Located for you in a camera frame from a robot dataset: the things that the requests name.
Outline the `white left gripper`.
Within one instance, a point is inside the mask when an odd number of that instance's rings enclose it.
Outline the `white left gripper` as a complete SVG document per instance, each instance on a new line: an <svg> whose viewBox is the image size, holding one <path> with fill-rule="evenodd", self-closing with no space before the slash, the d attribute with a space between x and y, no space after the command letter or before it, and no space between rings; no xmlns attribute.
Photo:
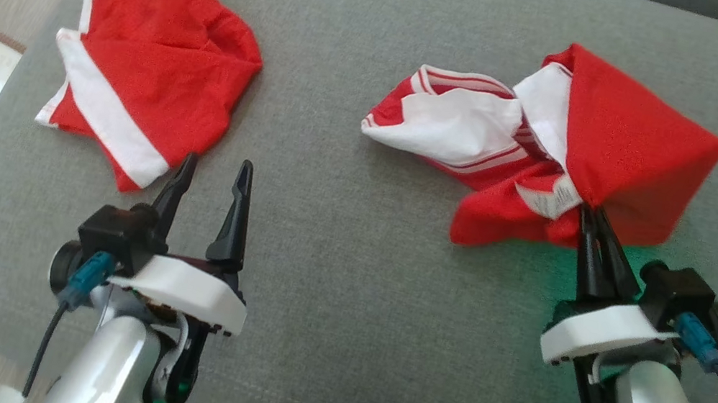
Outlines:
<svg viewBox="0 0 718 403"><path fill-rule="evenodd" d="M152 203L158 217L150 230L149 245L160 255L153 256L134 276L112 276L109 283L237 336L245 325L247 309L228 283L181 259L163 255L168 253L167 236L198 161L197 153L189 153ZM233 181L232 206L216 240L206 249L206 259L225 273L236 274L244 268L253 174L253 163L246 159Z"/></svg>

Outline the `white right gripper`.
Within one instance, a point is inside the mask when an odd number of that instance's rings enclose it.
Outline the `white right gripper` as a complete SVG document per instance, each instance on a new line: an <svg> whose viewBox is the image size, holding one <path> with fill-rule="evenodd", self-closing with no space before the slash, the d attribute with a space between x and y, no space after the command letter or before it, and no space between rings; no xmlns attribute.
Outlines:
<svg viewBox="0 0 718 403"><path fill-rule="evenodd" d="M620 301L634 300L641 288L609 216L602 208L595 215L588 204L579 208L576 300L606 299L610 287ZM597 308L580 302L556 304L553 320L540 336L545 365L677 337L669 330L659 331L636 304Z"/></svg>

